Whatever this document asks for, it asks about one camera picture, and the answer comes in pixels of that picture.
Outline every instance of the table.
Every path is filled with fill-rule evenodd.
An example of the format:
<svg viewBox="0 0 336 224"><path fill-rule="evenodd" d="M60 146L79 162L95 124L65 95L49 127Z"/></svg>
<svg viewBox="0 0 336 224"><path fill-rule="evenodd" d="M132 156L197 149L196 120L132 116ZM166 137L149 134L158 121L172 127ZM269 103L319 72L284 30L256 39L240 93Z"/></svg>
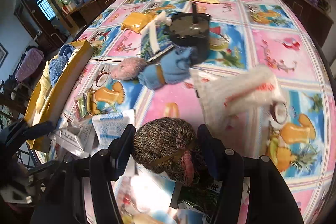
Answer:
<svg viewBox="0 0 336 224"><path fill-rule="evenodd" d="M288 166L282 171L305 223L314 220L325 200L334 168L336 152L335 100L322 60L310 36L281 0L219 0L220 4L198 4L198 10L212 16L210 35L216 38L206 62L195 66L206 72L232 76L265 64L277 76L287 98L288 122L303 128L299 117L303 114L314 126L316 137L311 146L295 142L285 144L289 153ZM190 12L186 0L116 0L83 32L79 39L87 39L95 53L78 78L58 126L74 117L74 97L94 87L102 73L126 57L140 54L140 35L121 30L122 21L131 12L166 10ZM103 85L111 88L116 80L110 76ZM135 109L135 127L156 118L180 117L197 128L204 123L202 110L191 79L177 85L166 85L153 92L138 81L122 81L125 98L115 103L117 111ZM226 147L243 156L258 157L272 141L271 133L280 128L263 131L265 115L261 109L239 114L231 120L225 132ZM263 146L263 138L268 140ZM241 223L246 218L248 198L242 202Z"/></svg>

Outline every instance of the metal screw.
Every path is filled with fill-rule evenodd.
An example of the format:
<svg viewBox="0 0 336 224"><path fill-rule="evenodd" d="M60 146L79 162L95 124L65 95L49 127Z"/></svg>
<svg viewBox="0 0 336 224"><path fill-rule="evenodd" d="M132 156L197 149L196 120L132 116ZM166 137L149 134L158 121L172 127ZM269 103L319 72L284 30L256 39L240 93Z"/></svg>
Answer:
<svg viewBox="0 0 336 224"><path fill-rule="evenodd" d="M31 203L32 202L32 197L31 196L26 197L26 201L27 201L28 204Z"/></svg>
<svg viewBox="0 0 336 224"><path fill-rule="evenodd" d="M71 162L73 160L73 158L71 156L67 156L65 159L64 159L64 162L67 164L69 162Z"/></svg>
<svg viewBox="0 0 336 224"><path fill-rule="evenodd" d="M230 148L225 149L225 154L226 154L226 155L231 156L231 155L233 155L234 153L235 153L235 152L234 152L232 149L230 149Z"/></svg>
<svg viewBox="0 0 336 224"><path fill-rule="evenodd" d="M108 149L102 149L99 151L99 155L100 156L105 156L109 153L109 150Z"/></svg>
<svg viewBox="0 0 336 224"><path fill-rule="evenodd" d="M262 160L263 162L269 162L269 157L263 155L263 156L261 156L261 160Z"/></svg>

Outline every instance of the blue towel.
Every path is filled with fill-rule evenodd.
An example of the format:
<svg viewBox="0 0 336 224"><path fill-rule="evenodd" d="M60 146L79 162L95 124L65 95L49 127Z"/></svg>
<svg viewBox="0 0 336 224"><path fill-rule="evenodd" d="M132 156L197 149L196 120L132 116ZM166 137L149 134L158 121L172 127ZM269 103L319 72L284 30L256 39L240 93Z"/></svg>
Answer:
<svg viewBox="0 0 336 224"><path fill-rule="evenodd" d="M51 60L49 63L49 77L51 85L54 87L61 76L63 68L69 60L71 54L74 52L75 47L70 44L65 44L61 47L58 57Z"/></svg>
<svg viewBox="0 0 336 224"><path fill-rule="evenodd" d="M192 48L188 47L184 52L178 53L172 50L161 59L162 75L167 84L176 84L190 77L190 55ZM138 78L139 82L150 90L157 90L163 87L158 77L158 65L149 65Z"/></svg>

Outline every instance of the yellow package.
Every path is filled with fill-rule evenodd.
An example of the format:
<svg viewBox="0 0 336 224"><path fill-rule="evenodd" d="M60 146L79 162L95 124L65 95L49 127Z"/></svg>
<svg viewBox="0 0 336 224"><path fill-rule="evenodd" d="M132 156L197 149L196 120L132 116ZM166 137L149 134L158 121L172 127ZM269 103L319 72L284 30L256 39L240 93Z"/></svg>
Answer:
<svg viewBox="0 0 336 224"><path fill-rule="evenodd" d="M154 18L154 15L142 14L133 12L131 13L124 22L121 24L121 29L129 29L136 33L140 33L141 30Z"/></svg>

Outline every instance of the open cardboard tray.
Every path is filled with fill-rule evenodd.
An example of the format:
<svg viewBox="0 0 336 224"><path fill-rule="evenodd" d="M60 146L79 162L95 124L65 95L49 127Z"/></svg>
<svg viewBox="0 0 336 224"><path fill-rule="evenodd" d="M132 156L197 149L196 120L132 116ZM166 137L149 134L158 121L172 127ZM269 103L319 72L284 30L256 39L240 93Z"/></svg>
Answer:
<svg viewBox="0 0 336 224"><path fill-rule="evenodd" d="M30 97L24 117L29 126L45 121L51 121L53 125L56 126L76 80L94 52L90 43L85 39L71 42L70 44L79 50L64 69L56 85L51 89L40 113L36 113L36 101L41 90L40 82L37 83ZM36 140L28 140L27 142L30 149L47 153L49 151L51 140L47 136L43 136Z"/></svg>

